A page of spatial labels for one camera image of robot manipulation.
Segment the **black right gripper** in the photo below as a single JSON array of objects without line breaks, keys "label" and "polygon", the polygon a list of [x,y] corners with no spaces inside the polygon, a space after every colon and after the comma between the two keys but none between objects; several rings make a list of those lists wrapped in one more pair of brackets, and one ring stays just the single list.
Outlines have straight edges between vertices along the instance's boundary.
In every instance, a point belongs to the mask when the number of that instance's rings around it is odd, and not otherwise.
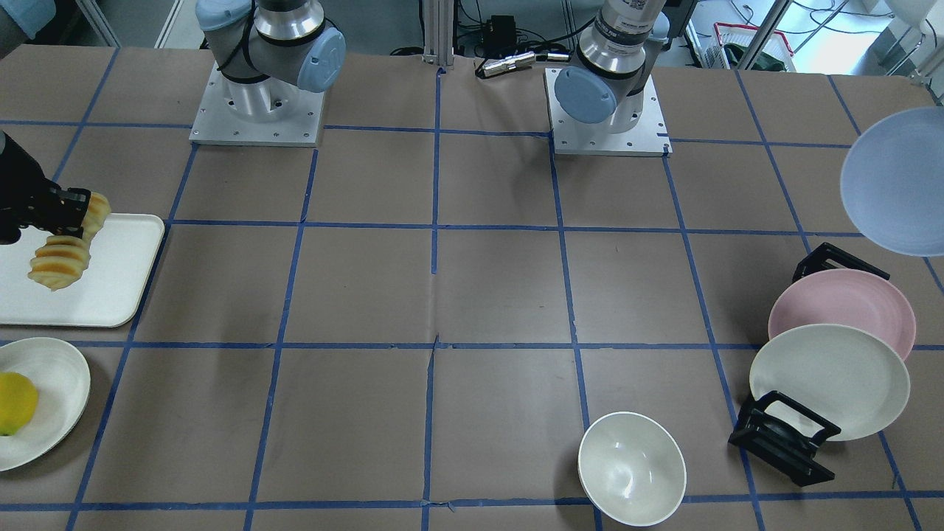
[{"label": "black right gripper", "polygon": [[6,132],[1,134],[1,145],[1,244],[17,243],[24,226],[57,236],[84,236],[82,222],[92,192],[62,189],[45,178],[38,162]]}]

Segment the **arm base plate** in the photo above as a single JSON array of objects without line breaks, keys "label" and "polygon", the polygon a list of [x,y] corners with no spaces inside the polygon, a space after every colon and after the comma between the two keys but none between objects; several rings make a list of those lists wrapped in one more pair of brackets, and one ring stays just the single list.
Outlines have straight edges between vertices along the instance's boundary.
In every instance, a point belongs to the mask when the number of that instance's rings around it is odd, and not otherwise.
[{"label": "arm base plate", "polygon": [[547,111],[558,155],[663,157],[673,152],[653,77],[644,91],[620,103],[607,120],[580,123],[557,101],[554,84],[562,70],[545,70]]},{"label": "arm base plate", "polygon": [[316,148],[327,94],[311,93],[272,77],[236,83],[214,63],[189,139],[198,145]]}]

